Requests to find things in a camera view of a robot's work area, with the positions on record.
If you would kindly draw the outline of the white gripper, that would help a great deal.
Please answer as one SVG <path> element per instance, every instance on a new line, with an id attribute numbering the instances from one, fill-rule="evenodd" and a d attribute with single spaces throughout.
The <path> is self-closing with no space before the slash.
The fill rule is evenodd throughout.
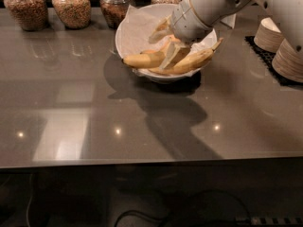
<path id="1" fill-rule="evenodd" d="M 155 27 L 149 37 L 150 44 L 156 44 L 166 36 L 174 35 L 187 44 L 202 41 L 213 28 L 200 20 L 192 7 L 190 0 L 182 0 L 173 10 L 171 16 L 165 17 Z M 190 47 L 177 42 L 171 42 L 164 60 L 159 68 L 170 69 L 190 52 Z"/>

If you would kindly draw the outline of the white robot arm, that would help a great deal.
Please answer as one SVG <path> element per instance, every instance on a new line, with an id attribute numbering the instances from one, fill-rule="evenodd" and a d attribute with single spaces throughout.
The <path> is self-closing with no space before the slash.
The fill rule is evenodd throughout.
<path id="1" fill-rule="evenodd" d="M 297 55 L 303 57 L 303 0 L 182 0 L 157 25 L 149 42 L 155 44 L 170 34 L 188 44 L 200 41 L 222 18 L 254 3 L 267 12 Z"/>

